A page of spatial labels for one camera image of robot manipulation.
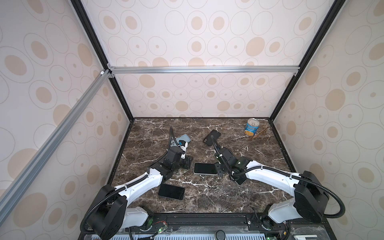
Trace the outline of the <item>light blue cased phone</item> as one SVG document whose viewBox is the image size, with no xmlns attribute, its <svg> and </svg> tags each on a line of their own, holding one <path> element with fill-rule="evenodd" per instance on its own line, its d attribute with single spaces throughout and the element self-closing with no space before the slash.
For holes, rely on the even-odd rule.
<svg viewBox="0 0 384 240">
<path fill-rule="evenodd" d="M 214 176 L 217 175 L 218 172 L 216 170 L 215 164 L 195 163 L 194 174 Z"/>
</svg>

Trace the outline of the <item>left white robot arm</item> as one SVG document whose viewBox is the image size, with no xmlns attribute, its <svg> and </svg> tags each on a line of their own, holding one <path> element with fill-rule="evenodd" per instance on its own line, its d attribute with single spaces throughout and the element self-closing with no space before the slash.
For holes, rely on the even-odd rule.
<svg viewBox="0 0 384 240">
<path fill-rule="evenodd" d="M 116 187 L 103 186 L 85 213 L 81 233 L 111 239 L 121 229 L 141 227 L 149 222 L 149 212 L 142 207 L 129 205 L 149 190 L 169 180 L 179 169 L 188 170 L 192 157 L 184 146 L 169 147 L 160 160 L 152 164 L 141 176 Z"/>
</svg>

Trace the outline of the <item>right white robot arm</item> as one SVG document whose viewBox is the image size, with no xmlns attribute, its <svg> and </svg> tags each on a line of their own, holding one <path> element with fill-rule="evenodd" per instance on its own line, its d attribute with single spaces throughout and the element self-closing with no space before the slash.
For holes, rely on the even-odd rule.
<svg viewBox="0 0 384 240">
<path fill-rule="evenodd" d="M 215 164 L 218 175 L 229 174 L 238 185 L 246 180 L 259 181 L 278 188 L 292 196 L 291 199 L 277 204 L 269 204 L 258 216 L 266 229 L 294 219 L 306 219 L 313 223 L 323 220 L 329 201 L 329 194 L 316 176 L 305 171 L 303 174 L 289 173 L 274 169 L 241 157 L 237 159 L 227 148 L 215 147 Z"/>
</svg>

